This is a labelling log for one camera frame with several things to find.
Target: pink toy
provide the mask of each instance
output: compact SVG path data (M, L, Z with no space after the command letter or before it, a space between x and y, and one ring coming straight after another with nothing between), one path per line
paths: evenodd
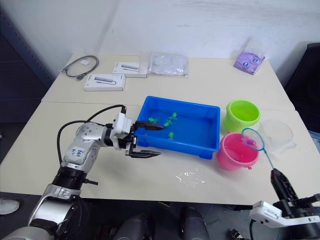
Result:
M232 132L222 138L216 157L224 169L251 169L258 161L259 152L243 143L241 133Z

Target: table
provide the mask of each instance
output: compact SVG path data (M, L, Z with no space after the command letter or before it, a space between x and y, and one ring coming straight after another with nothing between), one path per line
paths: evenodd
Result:
M73 55L69 62L80 55ZM112 73L115 62L138 62L137 56L102 55L95 74ZM260 109L294 110L266 60L255 75L233 67L234 59L189 58L189 75L127 78L124 91L84 90L82 81L60 73L42 101L92 104L142 105L147 96L176 99L225 108L235 99L246 99Z
M59 169L56 149L58 129L66 122L87 119L105 107L108 105L42 102L0 166L0 190L41 195ZM127 108L127 116L136 120L140 110L140 105L131 105ZM111 123L117 112L118 109L112 109L94 120ZM225 109L221 109L222 119L224 115ZM309 197L319 193L320 156L299 114L294 110L261 110L261 121L267 119L287 123L297 144L278 159L273 159L274 166L288 177L298 196ZM60 143L62 154L72 143L78 126L74 124L63 131ZM88 178L99 182L99 185L84 184L81 196L237 205L252 205L260 200L274 203L278 200L270 183L271 167L263 153L252 170L228 171L219 167L216 158L205 160L165 149L150 149L162 154L139 159L125 156L123 150L101 148L88 174ZM190 171L196 174L196 183L192 183L194 178L184 176Z

